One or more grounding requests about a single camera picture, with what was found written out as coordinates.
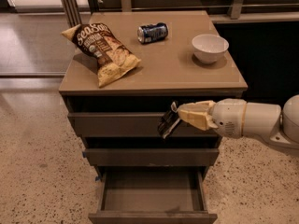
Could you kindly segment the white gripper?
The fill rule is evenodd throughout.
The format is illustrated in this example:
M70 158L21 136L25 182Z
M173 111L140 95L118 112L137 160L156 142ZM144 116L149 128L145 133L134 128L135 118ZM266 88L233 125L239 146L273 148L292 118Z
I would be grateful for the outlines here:
M199 130L213 129L220 136L240 138L246 106L247 102L241 99L224 99L216 104L207 100L180 106L178 115Z

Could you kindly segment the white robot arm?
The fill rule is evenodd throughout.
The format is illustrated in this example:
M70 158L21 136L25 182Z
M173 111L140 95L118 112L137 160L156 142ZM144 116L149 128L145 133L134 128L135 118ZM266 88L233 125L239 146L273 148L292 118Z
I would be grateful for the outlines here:
M212 129L223 137L253 138L276 150L299 148L298 96L283 108L230 98L188 103L178 107L178 116L199 130Z

